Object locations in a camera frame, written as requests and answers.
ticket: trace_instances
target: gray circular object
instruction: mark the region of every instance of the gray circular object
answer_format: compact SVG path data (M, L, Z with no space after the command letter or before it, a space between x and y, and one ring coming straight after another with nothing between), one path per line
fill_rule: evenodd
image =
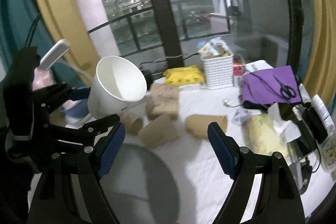
M246 146L242 146L239 148L241 153L247 154L250 150Z
M172 224L179 217L179 192L169 168L143 147L122 145L100 185L120 223Z
M51 155L51 158L52 158L53 160L57 159L58 157L59 157L59 154L58 154L58 153L53 153L53 154Z
M277 159L282 158L282 154L281 154L280 152L274 152L274 156L275 156Z
M84 148L84 152L85 153L91 153L93 151L93 147L92 146L87 146Z

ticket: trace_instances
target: yellow tissue package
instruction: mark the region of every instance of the yellow tissue package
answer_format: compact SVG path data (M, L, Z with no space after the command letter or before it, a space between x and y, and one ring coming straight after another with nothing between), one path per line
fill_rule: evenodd
M163 73L166 77L165 85L189 85L205 83L204 75L198 66L174 68Z
M287 144L275 132L268 114L252 116L248 127L251 146L249 148L253 153L270 156L278 151L284 158L289 157Z

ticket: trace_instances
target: yellow curtain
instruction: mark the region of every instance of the yellow curtain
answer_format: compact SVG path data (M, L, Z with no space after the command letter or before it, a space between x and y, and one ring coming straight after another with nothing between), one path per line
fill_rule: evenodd
M314 35L303 81L310 96L318 94L329 105L336 90L336 0L313 0Z
M54 41L64 38L71 43L65 55L67 61L94 76L99 56L86 32L76 0L36 1ZM79 77L86 85L91 85L89 79L83 75Z

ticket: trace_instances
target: purple folder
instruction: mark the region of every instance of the purple folder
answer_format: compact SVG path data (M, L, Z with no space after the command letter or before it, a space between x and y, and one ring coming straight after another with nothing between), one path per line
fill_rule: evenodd
M267 84L253 74L265 80ZM243 76L243 87L241 92L242 102L249 101L252 104L257 105L270 105L275 102L290 102L292 104L296 104L302 101L291 66L258 70L254 71L253 74L248 73ZM274 78L274 76L282 84L292 87L295 91L296 96L288 100L283 99L281 96L279 96L281 95L281 86ZM272 87L272 89L276 91L279 95L276 95L270 87Z

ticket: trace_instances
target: silver bolt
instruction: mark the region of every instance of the silver bolt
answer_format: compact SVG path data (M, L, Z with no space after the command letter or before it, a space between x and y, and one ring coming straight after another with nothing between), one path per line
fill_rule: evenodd
M84 152L85 153L91 153L93 151L93 147L92 146L87 146L84 148Z
M246 146L242 146L241 148L239 148L239 150L240 150L241 153L244 153L244 154L246 154L250 151Z
M282 158L282 155L280 152L274 152L274 157L276 157L277 159Z
M53 160L57 159L58 157L59 157L59 154L58 154L58 153L53 153L53 154L51 155L51 158L52 158Z

